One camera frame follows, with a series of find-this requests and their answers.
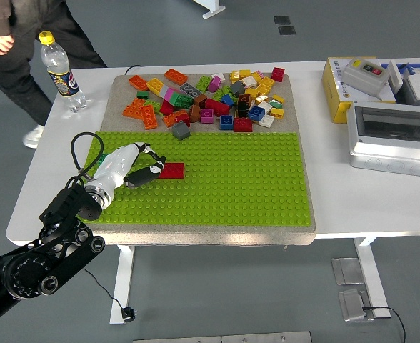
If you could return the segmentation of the person's right hand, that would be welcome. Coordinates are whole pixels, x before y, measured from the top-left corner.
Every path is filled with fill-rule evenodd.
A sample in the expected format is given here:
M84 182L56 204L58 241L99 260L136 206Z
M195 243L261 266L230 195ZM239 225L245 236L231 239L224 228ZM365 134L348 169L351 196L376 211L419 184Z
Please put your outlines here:
M6 55L14 46L15 39L12 35L0 36L0 56Z

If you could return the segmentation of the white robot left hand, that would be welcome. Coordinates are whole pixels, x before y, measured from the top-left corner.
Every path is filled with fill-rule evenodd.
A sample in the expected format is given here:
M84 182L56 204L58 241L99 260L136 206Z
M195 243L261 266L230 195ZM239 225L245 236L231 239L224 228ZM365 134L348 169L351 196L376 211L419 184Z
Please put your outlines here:
M141 152L150 155L156 162L129 173ZM128 188L140 187L157 179L165 167L165 162L166 157L157 155L148 143L136 142L122 146L104 159L93 179L86 184L86 188L95 186L108 193L122 184Z

